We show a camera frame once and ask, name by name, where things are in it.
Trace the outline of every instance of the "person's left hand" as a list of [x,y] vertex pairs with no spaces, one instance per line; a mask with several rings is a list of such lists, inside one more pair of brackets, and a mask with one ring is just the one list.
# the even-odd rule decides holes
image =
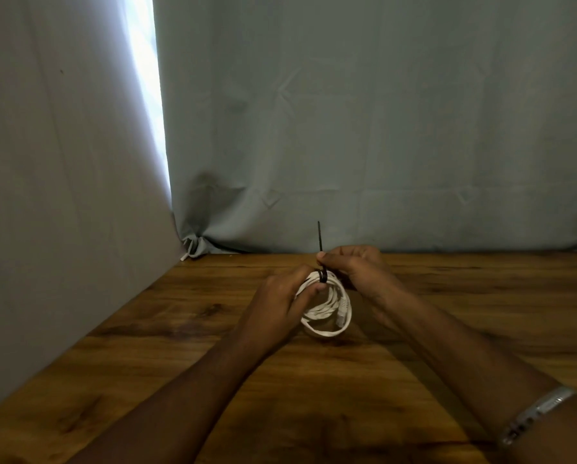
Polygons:
[[313,271],[302,264],[288,273],[267,277],[235,327],[234,334],[239,340],[260,356],[285,340],[299,324],[308,303],[327,287],[325,283],[315,283],[295,298],[300,285]]

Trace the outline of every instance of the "white string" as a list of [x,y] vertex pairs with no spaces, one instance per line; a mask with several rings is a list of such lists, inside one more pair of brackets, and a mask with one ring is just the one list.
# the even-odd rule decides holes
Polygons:
[[[306,289],[307,286],[318,283],[319,281],[320,277],[318,272],[310,273],[308,278],[306,278],[306,281],[304,281],[297,290],[295,297]],[[330,285],[327,301],[308,309],[308,311],[303,314],[301,323],[315,334],[323,337],[334,337],[344,332],[351,322],[351,300],[348,298],[347,292],[342,286],[342,283],[340,283],[340,280],[338,280],[336,275],[331,273],[329,270],[327,284]],[[335,311],[338,311],[338,314],[336,315],[336,325],[340,330],[329,332],[327,330],[316,330],[310,326],[310,320],[327,319]]]

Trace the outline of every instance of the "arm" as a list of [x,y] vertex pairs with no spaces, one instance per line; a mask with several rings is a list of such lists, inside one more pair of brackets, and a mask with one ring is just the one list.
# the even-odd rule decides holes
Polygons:
[[230,334],[69,463],[193,462],[243,380],[285,340],[310,300],[325,289],[317,283],[295,298],[312,270],[301,265],[288,274],[268,277]]
[[[408,292],[370,246],[345,246],[317,259],[349,277],[375,319],[395,328],[493,437],[560,384],[452,315]],[[536,422],[510,447],[522,464],[577,463],[577,395]]]

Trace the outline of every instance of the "silver bracelet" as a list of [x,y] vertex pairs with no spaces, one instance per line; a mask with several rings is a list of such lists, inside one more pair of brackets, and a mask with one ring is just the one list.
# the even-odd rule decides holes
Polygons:
[[556,390],[549,392],[546,396],[540,398],[531,407],[520,413],[514,419],[503,433],[499,435],[499,445],[507,448],[515,440],[527,431],[543,415],[548,414],[564,400],[569,399],[575,394],[574,390],[566,386],[558,387]]

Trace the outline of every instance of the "table surface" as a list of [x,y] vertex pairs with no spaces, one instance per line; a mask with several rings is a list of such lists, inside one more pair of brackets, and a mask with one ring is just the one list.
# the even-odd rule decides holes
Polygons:
[[[577,254],[385,255],[411,289],[577,389]],[[261,280],[311,255],[177,264],[0,404],[0,463],[58,463],[200,358]],[[303,332],[250,376],[201,463],[496,463],[439,378],[351,294],[339,337]]]

